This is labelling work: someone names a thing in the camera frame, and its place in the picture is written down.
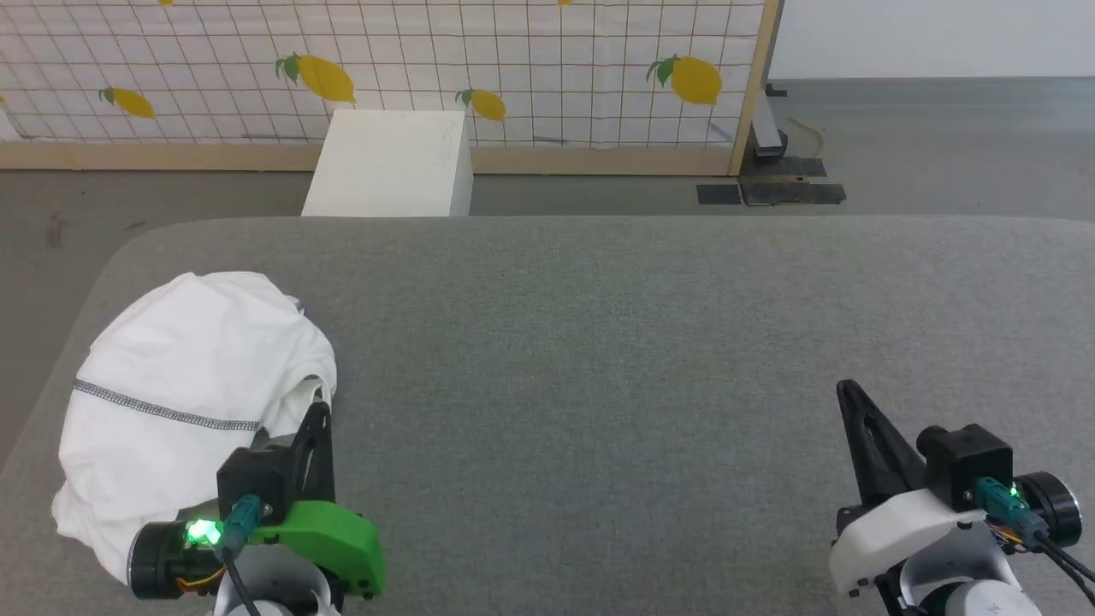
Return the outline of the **grey fabric sofa surface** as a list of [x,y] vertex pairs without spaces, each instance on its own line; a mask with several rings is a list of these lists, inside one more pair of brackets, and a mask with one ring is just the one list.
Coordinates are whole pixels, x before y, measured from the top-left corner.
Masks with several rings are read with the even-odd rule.
[[0,470],[0,616],[203,616],[59,536],[87,348],[180,274],[255,270],[337,360],[339,503],[388,588],[349,613],[872,616],[835,383],[914,440],[983,425],[1056,473],[1095,568],[1095,225],[958,216],[252,218],[110,260]]

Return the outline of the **white shirt with grey stitching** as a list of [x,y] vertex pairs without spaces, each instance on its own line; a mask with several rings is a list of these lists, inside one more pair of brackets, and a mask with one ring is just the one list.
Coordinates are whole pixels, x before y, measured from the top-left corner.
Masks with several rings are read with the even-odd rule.
[[145,524],[214,500],[235,449],[293,434],[336,387],[328,337],[267,276],[181,274],[99,333],[77,371],[51,499],[59,534],[125,583]]

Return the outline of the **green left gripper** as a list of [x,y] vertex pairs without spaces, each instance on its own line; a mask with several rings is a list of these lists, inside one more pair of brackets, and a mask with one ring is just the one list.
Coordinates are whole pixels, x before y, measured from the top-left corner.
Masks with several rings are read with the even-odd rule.
[[314,400],[291,441],[291,495],[279,524],[263,524],[251,545],[283,545],[333,574],[346,594],[381,596],[387,592],[387,556],[374,525],[335,502],[332,414],[328,402]]

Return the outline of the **grey metal stand foot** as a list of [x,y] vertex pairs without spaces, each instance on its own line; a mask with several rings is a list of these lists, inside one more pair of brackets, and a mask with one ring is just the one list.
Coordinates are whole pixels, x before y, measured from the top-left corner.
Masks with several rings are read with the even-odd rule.
[[752,117],[752,156],[758,163],[770,163],[785,156],[789,138],[779,128],[770,98],[785,98],[786,90],[779,90],[766,83],[762,93],[756,98],[754,117]]

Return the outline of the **large black floor plate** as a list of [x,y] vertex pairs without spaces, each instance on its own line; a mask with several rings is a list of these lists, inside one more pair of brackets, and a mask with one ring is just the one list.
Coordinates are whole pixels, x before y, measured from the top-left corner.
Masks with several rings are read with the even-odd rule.
[[737,183],[749,207],[843,204],[844,186],[817,182],[825,178],[820,156],[751,156],[744,160]]

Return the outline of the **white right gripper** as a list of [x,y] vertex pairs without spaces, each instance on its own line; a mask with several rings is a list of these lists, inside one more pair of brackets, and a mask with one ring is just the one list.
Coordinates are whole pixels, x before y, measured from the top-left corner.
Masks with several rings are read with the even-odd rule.
[[996,580],[986,511],[956,512],[924,489],[926,463],[858,382],[844,379],[835,393],[861,505],[875,507],[838,534],[828,561],[837,592],[874,585],[894,568],[903,598],[959,578]]

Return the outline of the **white rectangular box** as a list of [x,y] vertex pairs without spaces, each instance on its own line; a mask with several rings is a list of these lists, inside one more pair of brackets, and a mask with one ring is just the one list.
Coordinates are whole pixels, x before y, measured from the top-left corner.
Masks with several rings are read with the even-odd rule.
[[474,175],[458,111],[336,111],[302,216],[463,217]]

